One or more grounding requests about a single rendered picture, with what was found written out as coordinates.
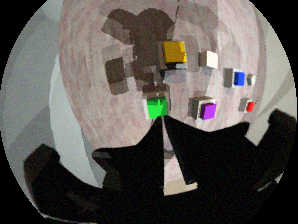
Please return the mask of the blue button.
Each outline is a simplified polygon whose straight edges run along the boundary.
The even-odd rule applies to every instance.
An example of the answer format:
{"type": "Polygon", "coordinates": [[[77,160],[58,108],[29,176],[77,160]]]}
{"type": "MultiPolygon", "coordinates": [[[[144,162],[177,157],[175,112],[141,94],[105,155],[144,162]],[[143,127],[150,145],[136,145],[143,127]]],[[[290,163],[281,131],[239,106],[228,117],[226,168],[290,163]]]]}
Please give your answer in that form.
{"type": "Polygon", "coordinates": [[[225,69],[225,84],[223,84],[223,87],[233,87],[233,88],[239,88],[242,87],[243,80],[245,80],[245,73],[241,72],[241,69],[231,69],[226,68],[225,69]]]}

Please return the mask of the red button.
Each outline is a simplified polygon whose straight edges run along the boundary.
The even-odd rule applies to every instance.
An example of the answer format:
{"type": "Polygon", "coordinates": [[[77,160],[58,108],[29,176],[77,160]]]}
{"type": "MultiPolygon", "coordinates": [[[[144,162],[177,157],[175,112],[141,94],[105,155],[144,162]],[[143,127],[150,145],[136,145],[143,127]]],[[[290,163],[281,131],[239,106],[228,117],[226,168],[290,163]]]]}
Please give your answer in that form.
{"type": "Polygon", "coordinates": [[[253,108],[253,104],[251,103],[253,99],[249,99],[249,97],[243,97],[241,101],[239,101],[239,104],[241,104],[241,107],[238,107],[238,111],[241,111],[243,113],[245,112],[251,112],[251,108],[253,108]]]}

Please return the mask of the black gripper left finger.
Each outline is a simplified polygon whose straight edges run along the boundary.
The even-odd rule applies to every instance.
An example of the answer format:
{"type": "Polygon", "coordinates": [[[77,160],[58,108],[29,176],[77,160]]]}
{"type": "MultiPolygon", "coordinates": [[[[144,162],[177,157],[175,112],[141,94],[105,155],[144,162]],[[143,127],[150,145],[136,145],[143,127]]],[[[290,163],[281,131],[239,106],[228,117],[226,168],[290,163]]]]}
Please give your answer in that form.
{"type": "Polygon", "coordinates": [[[150,125],[144,139],[137,145],[118,148],[97,148],[92,152],[93,160],[104,171],[114,172],[156,172],[158,185],[165,188],[164,128],[160,116],[150,125]]]}

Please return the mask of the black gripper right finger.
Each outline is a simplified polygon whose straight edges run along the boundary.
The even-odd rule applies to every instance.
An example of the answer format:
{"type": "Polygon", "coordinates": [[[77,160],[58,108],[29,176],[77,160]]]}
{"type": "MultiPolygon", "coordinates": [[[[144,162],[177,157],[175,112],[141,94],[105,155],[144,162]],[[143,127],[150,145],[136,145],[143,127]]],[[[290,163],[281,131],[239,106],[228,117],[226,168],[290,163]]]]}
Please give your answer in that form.
{"type": "Polygon", "coordinates": [[[245,123],[239,121],[239,124],[231,125],[229,128],[206,132],[192,125],[186,125],[172,116],[164,116],[164,123],[168,132],[166,135],[172,143],[186,185],[196,183],[198,175],[204,171],[214,153],[233,143],[235,139],[246,137],[250,127],[249,121],[245,123]]]}

